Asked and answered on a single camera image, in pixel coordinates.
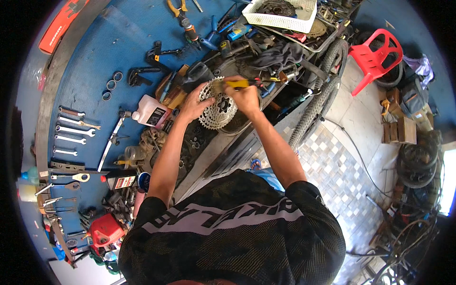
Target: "foot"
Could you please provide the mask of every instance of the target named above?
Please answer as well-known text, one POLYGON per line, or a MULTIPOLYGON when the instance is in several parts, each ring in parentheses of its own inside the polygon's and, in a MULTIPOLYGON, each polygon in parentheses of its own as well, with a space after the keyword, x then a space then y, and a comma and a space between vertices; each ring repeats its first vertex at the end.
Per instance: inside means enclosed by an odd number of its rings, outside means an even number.
POLYGON ((258 158, 255 158, 252 163, 250 164, 250 169, 252 170, 260 170, 263 167, 261 166, 261 162, 259 161, 258 158))

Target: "red box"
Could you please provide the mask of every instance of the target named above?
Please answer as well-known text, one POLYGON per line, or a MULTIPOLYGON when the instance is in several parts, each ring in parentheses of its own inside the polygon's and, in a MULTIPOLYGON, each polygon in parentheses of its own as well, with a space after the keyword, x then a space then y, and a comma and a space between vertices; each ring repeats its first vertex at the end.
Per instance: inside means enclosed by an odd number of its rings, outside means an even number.
POLYGON ((43 38, 41 38, 38 47, 43 53, 51 54, 54 52, 60 37, 67 31, 71 22, 73 22, 87 2, 89 0, 69 0, 65 4, 47 28, 43 38))

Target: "red fuel can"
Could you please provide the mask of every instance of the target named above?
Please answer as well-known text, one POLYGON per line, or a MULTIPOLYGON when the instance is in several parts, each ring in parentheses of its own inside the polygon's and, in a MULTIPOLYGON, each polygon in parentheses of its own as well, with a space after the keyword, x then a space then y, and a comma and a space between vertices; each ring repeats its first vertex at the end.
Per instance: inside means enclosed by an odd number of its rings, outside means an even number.
POLYGON ((125 235, 111 214, 106 214, 92 222, 89 229, 93 244, 97 248, 111 244, 125 235))

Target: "black t-shirt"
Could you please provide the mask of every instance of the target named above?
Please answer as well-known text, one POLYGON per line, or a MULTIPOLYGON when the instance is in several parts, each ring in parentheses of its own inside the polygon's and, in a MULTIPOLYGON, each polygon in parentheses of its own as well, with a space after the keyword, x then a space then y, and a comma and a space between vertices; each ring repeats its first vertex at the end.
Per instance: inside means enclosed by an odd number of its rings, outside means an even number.
POLYGON ((236 170, 169 210, 156 197, 145 199, 119 267, 129 284, 330 284, 345 249, 314 185, 297 181, 282 193, 236 170))

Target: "cap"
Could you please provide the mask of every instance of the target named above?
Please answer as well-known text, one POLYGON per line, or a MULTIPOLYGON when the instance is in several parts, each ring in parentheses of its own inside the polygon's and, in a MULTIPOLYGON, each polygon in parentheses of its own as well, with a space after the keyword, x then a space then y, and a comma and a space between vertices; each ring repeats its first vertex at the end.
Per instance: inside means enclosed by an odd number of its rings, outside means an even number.
POLYGON ((139 120, 139 118, 140 118, 139 112, 134 111, 134 112, 131 114, 131 118, 132 118, 133 120, 136 120, 136 121, 139 120))

